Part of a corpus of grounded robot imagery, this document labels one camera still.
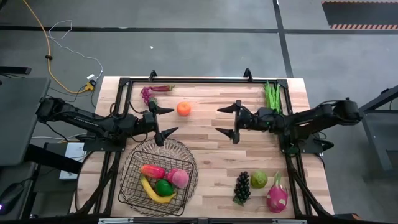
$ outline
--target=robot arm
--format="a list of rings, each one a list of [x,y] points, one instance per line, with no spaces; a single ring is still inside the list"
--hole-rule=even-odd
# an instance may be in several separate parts
[[[224,113],[235,112],[234,129],[216,129],[227,135],[233,144],[239,142],[240,129],[283,134],[290,136],[290,142],[295,143],[334,125],[355,125],[362,120],[357,104],[349,98],[328,102],[330,101],[303,112],[282,115],[269,108],[260,108],[253,114],[242,106],[240,100],[236,100],[231,106],[218,109]]]
[[[36,115],[41,123],[64,121],[95,134],[95,136],[86,138],[98,138],[115,144],[126,137],[131,138],[155,131],[156,144],[163,146],[164,140],[178,128],[160,131],[156,115],[169,113],[173,110],[158,107],[154,102],[151,102],[149,110],[142,113],[141,119],[133,114],[115,116],[112,111],[110,115],[104,117],[74,107],[61,98],[42,98]]]

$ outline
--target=green vegetable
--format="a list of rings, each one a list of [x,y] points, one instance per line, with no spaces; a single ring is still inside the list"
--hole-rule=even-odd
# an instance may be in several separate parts
[[[263,171],[255,171],[252,173],[251,178],[250,178],[250,183],[254,188],[263,188],[268,181],[268,177],[266,173]]]
[[[170,196],[174,192],[173,185],[164,179],[156,182],[155,190],[159,196]]]
[[[276,93],[275,93],[275,109],[276,112],[280,113],[280,84],[276,86]]]
[[[266,101],[267,107],[271,109],[276,109],[278,113],[280,113],[280,93],[279,93],[280,85],[277,84],[276,89],[273,85],[270,85],[267,81],[264,84],[264,92],[266,93]]]

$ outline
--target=yellow cable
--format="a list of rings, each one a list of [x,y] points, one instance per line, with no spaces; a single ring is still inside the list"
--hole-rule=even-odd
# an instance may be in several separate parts
[[[44,29],[42,23],[40,22],[39,18],[36,16],[36,14],[35,14],[35,12],[32,10],[32,8],[29,6],[29,4],[26,2],[26,0],[23,0],[23,1],[24,1],[25,5],[27,6],[27,8],[29,9],[29,11],[32,13],[32,15],[36,18],[36,21],[39,23],[40,27],[42,28],[43,33],[44,33],[44,36],[45,36],[45,39],[46,39],[46,41],[47,41],[47,55],[48,55],[48,56],[51,56],[50,41],[49,41],[49,38],[47,37],[47,33],[45,32],[45,29]],[[48,70],[49,70],[49,74],[51,75],[51,77],[52,77],[64,90],[66,90],[67,92],[72,93],[72,94],[80,94],[80,93],[84,93],[84,92],[87,91],[86,89],[84,89],[84,90],[82,90],[82,91],[71,91],[71,90],[69,90],[67,87],[65,87],[64,85],[62,85],[62,83],[61,83],[60,81],[58,81],[57,78],[55,78],[55,76],[52,74],[52,72],[51,72],[51,65],[50,65],[51,63],[50,63],[50,61],[51,61],[51,60],[48,58],[48,59],[47,59],[47,68],[48,68]]]

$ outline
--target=wire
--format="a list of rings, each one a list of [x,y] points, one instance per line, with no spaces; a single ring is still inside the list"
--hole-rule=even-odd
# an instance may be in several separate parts
[[[83,89],[84,87],[86,87],[87,85],[83,85],[82,87],[80,87],[80,89],[78,90],[78,92],[81,90],[81,89]],[[73,100],[73,101],[68,101],[68,100],[65,100],[65,102],[69,102],[69,103],[74,103],[75,101],[76,101],[76,99],[77,99],[77,96],[78,96],[79,94],[78,93],[76,93],[76,95],[75,95],[75,99]]]
[[[136,111],[136,109],[134,109],[134,107],[132,106],[132,104],[131,104],[130,101],[129,101],[129,104],[130,104],[131,109],[132,109],[134,112],[139,113],[139,114],[143,114],[143,113],[144,113],[143,111],[141,111],[141,112]]]
[[[13,75],[13,74],[8,74],[8,73],[7,73],[7,74],[5,74],[5,73],[0,73],[0,75],[4,75],[5,77],[8,77],[8,78],[12,78],[12,77],[16,77],[16,78],[25,78],[25,77],[20,77],[20,76]],[[49,87],[49,89],[51,89],[51,90],[53,90],[53,91],[56,91],[56,92],[58,92],[58,93],[64,94],[64,95],[74,96],[74,97],[84,97],[84,96],[89,96],[89,95],[91,95],[91,93],[89,93],[89,94],[87,94],[87,95],[79,96],[78,94],[72,95],[72,94],[69,94],[69,93],[64,93],[64,92],[61,92],[61,91],[59,91],[59,90],[56,90],[56,89],[54,89],[54,88],[52,88],[52,87]]]
[[[67,137],[67,139],[71,139],[71,138],[74,138],[74,137],[76,137],[76,136],[81,136],[82,134],[87,134],[87,133],[80,133],[80,134],[74,134],[74,135],[72,135],[72,136],[69,136],[69,137]]]
[[[50,136],[34,136],[34,137],[31,137],[31,139],[39,139],[39,138],[55,139],[55,140],[64,140],[64,138],[50,137]]]
[[[91,93],[90,102],[91,102],[91,105],[92,105],[94,108],[96,108],[97,106],[94,105],[94,103],[93,103],[94,92],[95,92],[95,89],[94,89],[94,91]]]
[[[389,109],[390,109],[390,110],[391,110],[391,103],[392,103],[393,101],[394,101],[394,100],[391,100],[391,101],[390,101],[390,106],[389,106]]]
[[[144,142],[144,141],[148,138],[148,132],[145,132],[145,138],[144,138],[144,140],[142,140],[142,141],[137,141],[137,140],[135,140],[131,133],[130,133],[130,137],[131,137],[131,139],[132,139],[133,141],[135,141],[136,143],[142,143],[142,142]]]
[[[332,104],[332,106],[334,106],[337,102],[341,102],[341,101],[344,101],[344,100],[326,100],[326,101],[324,101],[324,102],[318,104],[318,105],[316,106],[316,108],[319,107],[319,106],[321,106],[321,105],[324,105],[325,103],[331,103],[331,102],[334,102],[334,103]]]
[[[76,159],[76,158],[81,158],[81,157],[84,157],[84,158],[85,158],[86,156],[69,157],[69,159]],[[58,169],[57,169],[57,168],[50,169],[49,171],[45,172],[44,174],[40,174],[40,175],[37,175],[37,176],[32,176],[32,177],[26,178],[26,179],[24,179],[24,180],[18,182],[18,184],[23,184],[24,182],[26,182],[26,181],[28,181],[28,180],[37,180],[38,178],[43,177],[43,176],[45,176],[45,175],[47,175],[47,174],[49,174],[49,173],[51,173],[51,172],[53,172],[53,171],[55,171],[55,170],[58,170]]]
[[[55,134],[58,134],[59,136],[63,137],[66,142],[68,141],[68,139],[65,136],[54,130],[49,124],[45,123],[45,125],[47,125],[51,129],[51,131],[53,131]]]
[[[325,169],[325,161],[323,160],[322,156],[319,153],[314,153],[314,155],[317,156],[322,161],[323,169]]]
[[[63,23],[63,22],[70,22],[70,28],[69,28],[69,30],[68,30],[61,38],[54,38],[54,37],[52,36],[52,34],[51,34],[51,30],[52,30],[56,25],[58,25],[58,24],[60,24],[60,23]],[[70,20],[70,19],[57,22],[57,23],[54,24],[54,26],[52,26],[51,29],[49,30],[49,35],[48,35],[47,37],[48,37],[49,39],[51,39],[52,41],[54,41],[56,44],[58,44],[58,46],[60,46],[60,47],[63,48],[63,49],[67,49],[67,50],[69,50],[69,51],[72,52],[72,53],[75,53],[75,54],[78,54],[78,55],[82,56],[83,58],[96,60],[97,63],[98,63],[98,65],[100,65],[100,67],[101,67],[101,71],[100,71],[99,75],[98,75],[97,77],[95,77],[96,79],[99,79],[99,78],[102,76],[103,72],[104,72],[104,71],[103,71],[104,68],[103,68],[101,62],[100,62],[97,58],[84,56],[82,53],[77,52],[77,51],[74,51],[74,50],[71,50],[69,47],[62,46],[60,43],[58,43],[58,42],[56,41],[56,40],[62,40],[62,39],[64,39],[64,38],[67,36],[67,34],[72,30],[72,23],[73,23],[73,21]]]
[[[7,77],[7,78],[11,78],[11,77],[9,77],[8,75],[5,75],[5,74],[0,74],[0,75],[2,75],[4,77]]]
[[[77,183],[76,183],[76,190],[75,190],[75,209],[76,209],[76,212],[77,212],[77,210],[78,210],[78,205],[77,205],[77,200],[78,200],[77,192],[78,192],[78,186],[79,186],[79,177],[80,177],[80,173],[81,173],[81,170],[82,170],[82,168],[83,168],[83,165],[85,164],[85,162],[87,161],[87,159],[92,155],[93,152],[94,152],[94,151],[89,152],[89,153],[86,155],[86,157],[83,159],[83,161],[81,162],[81,167],[80,167],[79,173],[77,174]]]
[[[59,90],[56,90],[56,89],[54,89],[54,88],[51,88],[51,87],[49,87],[49,89],[51,89],[51,90],[53,90],[53,91],[56,91],[56,92],[58,92],[58,93],[61,93],[61,94],[67,95],[67,96],[75,96],[75,95],[73,95],[73,94],[64,93],[64,92],[61,92],[61,91],[59,91]],[[83,95],[83,96],[81,96],[81,95],[78,95],[78,97],[84,97],[84,96],[90,96],[90,95],[91,95],[91,93],[89,93],[89,94],[86,94],[86,95]]]
[[[8,77],[8,78],[12,78],[12,77],[16,77],[16,78],[25,78],[25,77],[20,77],[20,76],[13,75],[13,74],[8,74],[8,73],[0,73],[0,75],[4,75],[5,77]]]
[[[32,13],[32,15],[35,17],[36,21],[39,23],[40,27],[42,28],[42,31],[44,33],[45,36],[45,40],[47,41],[47,55],[45,56],[45,58],[47,59],[47,70],[49,71],[50,76],[64,89],[66,90],[68,93],[72,93],[72,94],[80,94],[80,93],[84,93],[87,90],[83,90],[83,91],[71,91],[69,90],[67,87],[65,87],[60,81],[58,81],[58,79],[52,74],[51,72],[51,48],[50,48],[50,41],[49,38],[47,37],[47,33],[45,32],[45,29],[42,25],[42,23],[40,22],[40,19],[36,16],[35,12],[33,11],[33,9],[29,6],[29,4],[26,2],[26,0],[23,0],[23,2],[25,3],[25,5],[27,6],[27,8],[29,9],[29,11]]]

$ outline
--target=black desk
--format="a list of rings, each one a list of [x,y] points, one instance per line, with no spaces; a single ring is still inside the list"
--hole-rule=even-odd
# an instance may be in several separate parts
[[[36,126],[36,111],[50,86],[48,78],[5,78],[0,85],[0,166],[25,157]]]
[[[36,163],[77,173],[81,162],[29,144],[37,122],[35,113],[40,99],[47,94],[50,80],[0,78],[0,81],[0,193],[8,185],[32,177],[38,171]],[[33,182],[24,183],[25,191],[17,205],[9,214],[1,215],[0,220],[29,216]]]

